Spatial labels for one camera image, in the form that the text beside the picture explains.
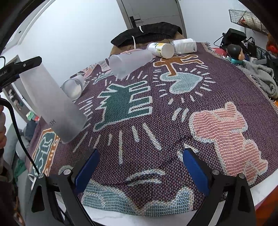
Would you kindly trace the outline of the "person left hand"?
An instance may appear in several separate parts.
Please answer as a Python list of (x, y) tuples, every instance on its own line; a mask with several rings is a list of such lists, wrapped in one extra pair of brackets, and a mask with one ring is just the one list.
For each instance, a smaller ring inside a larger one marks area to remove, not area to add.
[(0, 149), (4, 148), (7, 142), (7, 137), (6, 137), (6, 127), (5, 127), (5, 122), (6, 122), (6, 116), (3, 112), (4, 106), (0, 107)]

